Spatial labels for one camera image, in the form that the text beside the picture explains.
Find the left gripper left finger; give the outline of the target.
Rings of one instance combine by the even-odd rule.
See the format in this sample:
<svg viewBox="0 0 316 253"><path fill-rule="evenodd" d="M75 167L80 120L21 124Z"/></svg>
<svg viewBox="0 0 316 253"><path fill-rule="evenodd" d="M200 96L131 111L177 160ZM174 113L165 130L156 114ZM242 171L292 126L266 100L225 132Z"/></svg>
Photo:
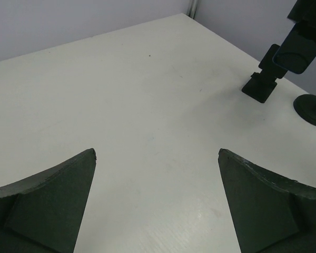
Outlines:
<svg viewBox="0 0 316 253"><path fill-rule="evenodd" d="M95 167L90 148L0 187L0 252L73 252Z"/></svg>

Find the black folding phone stand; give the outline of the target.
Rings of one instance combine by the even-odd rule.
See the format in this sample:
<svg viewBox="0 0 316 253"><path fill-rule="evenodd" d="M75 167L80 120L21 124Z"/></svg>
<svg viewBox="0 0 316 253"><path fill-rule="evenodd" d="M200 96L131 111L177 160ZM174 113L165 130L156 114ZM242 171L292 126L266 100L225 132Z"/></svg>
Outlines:
<svg viewBox="0 0 316 253"><path fill-rule="evenodd" d="M272 44L259 64L262 70L260 73L254 72L251 79L242 88L242 92L260 103L265 103L277 86L277 79L281 79L287 70L276 65L273 61L275 53L280 48L277 44Z"/></svg>

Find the black round-base phone stand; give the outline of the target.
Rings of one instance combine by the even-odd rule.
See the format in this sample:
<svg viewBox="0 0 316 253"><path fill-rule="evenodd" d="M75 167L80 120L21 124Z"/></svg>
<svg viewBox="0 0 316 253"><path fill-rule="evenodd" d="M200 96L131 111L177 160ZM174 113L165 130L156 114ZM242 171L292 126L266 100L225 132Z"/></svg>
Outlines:
<svg viewBox="0 0 316 253"><path fill-rule="evenodd" d="M293 107L302 119L316 126L316 95L298 96L293 102Z"/></svg>

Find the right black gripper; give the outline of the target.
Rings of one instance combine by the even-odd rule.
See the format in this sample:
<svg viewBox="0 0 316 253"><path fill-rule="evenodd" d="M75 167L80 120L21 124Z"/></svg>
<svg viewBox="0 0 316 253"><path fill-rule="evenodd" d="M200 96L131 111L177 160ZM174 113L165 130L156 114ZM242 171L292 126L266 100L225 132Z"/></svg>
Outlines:
<svg viewBox="0 0 316 253"><path fill-rule="evenodd" d="M304 35L316 36L316 0L296 1L287 18L295 24L299 24Z"/></svg>

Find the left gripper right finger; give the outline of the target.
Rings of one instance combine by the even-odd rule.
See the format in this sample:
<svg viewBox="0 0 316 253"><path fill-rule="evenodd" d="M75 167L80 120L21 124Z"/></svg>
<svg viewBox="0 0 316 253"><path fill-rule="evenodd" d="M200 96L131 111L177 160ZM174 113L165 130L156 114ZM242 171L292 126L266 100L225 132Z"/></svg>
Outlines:
<svg viewBox="0 0 316 253"><path fill-rule="evenodd" d="M316 188L228 149L218 163L241 252L316 252Z"/></svg>

